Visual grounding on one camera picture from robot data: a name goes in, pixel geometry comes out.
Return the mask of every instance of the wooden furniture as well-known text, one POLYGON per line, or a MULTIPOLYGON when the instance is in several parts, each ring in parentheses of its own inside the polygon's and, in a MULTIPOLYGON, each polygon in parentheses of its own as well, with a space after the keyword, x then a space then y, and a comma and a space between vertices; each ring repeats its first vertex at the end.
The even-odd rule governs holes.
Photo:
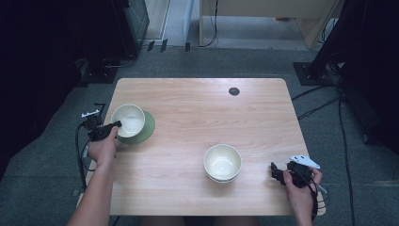
MULTIPOLYGON (((217 0, 217 16, 295 18, 309 49, 344 0, 217 0)), ((203 16, 215 16, 216 0, 200 0, 199 45, 203 45, 203 16)))
POLYGON ((290 155, 308 151, 284 80, 125 78, 116 86, 105 123, 124 104, 150 112, 155 130, 137 145, 117 142, 111 215, 291 214, 285 187, 271 178, 270 162, 286 169, 290 155), (230 95, 230 88, 240 93, 230 95), (227 184, 214 182, 203 168, 203 156, 219 143, 235 147, 243 161, 227 184))

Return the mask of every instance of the bowl on plate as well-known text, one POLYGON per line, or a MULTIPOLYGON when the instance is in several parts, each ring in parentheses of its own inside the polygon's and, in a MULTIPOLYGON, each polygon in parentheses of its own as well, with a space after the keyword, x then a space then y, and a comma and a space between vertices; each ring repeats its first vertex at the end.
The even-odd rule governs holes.
POLYGON ((206 174, 214 181, 227 183, 241 170, 241 155, 227 144, 217 144, 206 152, 203 158, 206 174))
POLYGON ((117 138, 131 138, 138 135, 144 127, 146 117, 137 105, 122 105, 111 116, 111 122, 120 121, 122 127, 117 138))

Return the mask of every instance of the table leg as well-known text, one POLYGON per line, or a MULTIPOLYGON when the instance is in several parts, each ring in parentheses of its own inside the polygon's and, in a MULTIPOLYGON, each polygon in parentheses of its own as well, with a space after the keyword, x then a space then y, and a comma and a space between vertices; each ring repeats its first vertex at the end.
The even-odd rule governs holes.
POLYGON ((199 0, 199 46, 203 45, 203 19, 202 19, 203 0, 199 0))

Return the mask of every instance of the vr controller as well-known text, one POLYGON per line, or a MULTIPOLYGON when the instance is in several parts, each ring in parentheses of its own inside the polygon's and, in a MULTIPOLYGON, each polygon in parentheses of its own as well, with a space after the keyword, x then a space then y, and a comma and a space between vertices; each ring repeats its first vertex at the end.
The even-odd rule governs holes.
POLYGON ((114 123, 109 123, 103 127, 96 127, 88 133, 88 136, 90 137, 91 141, 105 139, 111 133, 111 129, 114 126, 121 127, 122 123, 120 123, 120 121, 115 121, 114 123))
MULTIPOLYGON (((271 163, 270 168, 272 170, 272 177, 278 180, 280 184, 285 186, 282 170, 278 169, 276 164, 274 164, 273 162, 271 163)), ((291 161, 287 164, 287 170, 290 172, 291 176, 293 177, 293 184, 295 186, 301 188, 311 183, 311 170, 309 169, 309 166, 305 166, 296 163, 295 161, 291 161)), ((314 220, 314 218, 317 216, 318 202, 317 202, 317 193, 314 192, 312 189, 311 189, 311 198, 313 199, 311 220, 314 220)))
POLYGON ((105 139, 111 133, 112 127, 122 126, 120 121, 115 121, 113 123, 107 124, 106 126, 103 126, 103 119, 101 117, 101 114, 103 113, 105 104, 95 105, 100 105, 102 107, 101 110, 99 111, 97 109, 91 113, 82 114, 82 118, 86 118, 86 120, 83 122, 83 125, 87 130, 90 131, 88 132, 88 137, 90 137, 91 141, 105 139))
MULTIPOLYGON (((276 164, 273 162, 270 166, 272 170, 272 177, 279 181, 280 184, 285 186, 284 177, 282 175, 282 170, 278 169, 276 164)), ((291 161, 287 164, 287 170, 293 177, 293 184, 299 188, 307 186, 311 182, 311 171, 309 167, 291 161)))

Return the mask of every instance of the hand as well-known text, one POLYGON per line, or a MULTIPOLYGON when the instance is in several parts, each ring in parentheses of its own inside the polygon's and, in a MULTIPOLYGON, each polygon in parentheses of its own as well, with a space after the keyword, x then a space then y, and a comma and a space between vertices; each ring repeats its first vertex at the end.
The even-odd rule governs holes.
POLYGON ((115 154, 117 148, 115 145, 115 136, 117 135, 118 130, 118 126, 114 126, 108 137, 88 144, 88 156, 97 163, 97 167, 102 164, 116 163, 115 154))
MULTIPOLYGON (((316 191, 316 186, 320 184, 323 178, 323 173, 317 169, 310 168, 313 172, 313 181, 311 189, 316 191)), ((284 182, 287 187, 287 197, 294 211, 294 216, 297 225, 311 225, 311 212, 313 209, 313 199, 311 197, 311 190, 304 186, 298 188, 293 184, 293 177, 285 170, 283 172, 284 182)))

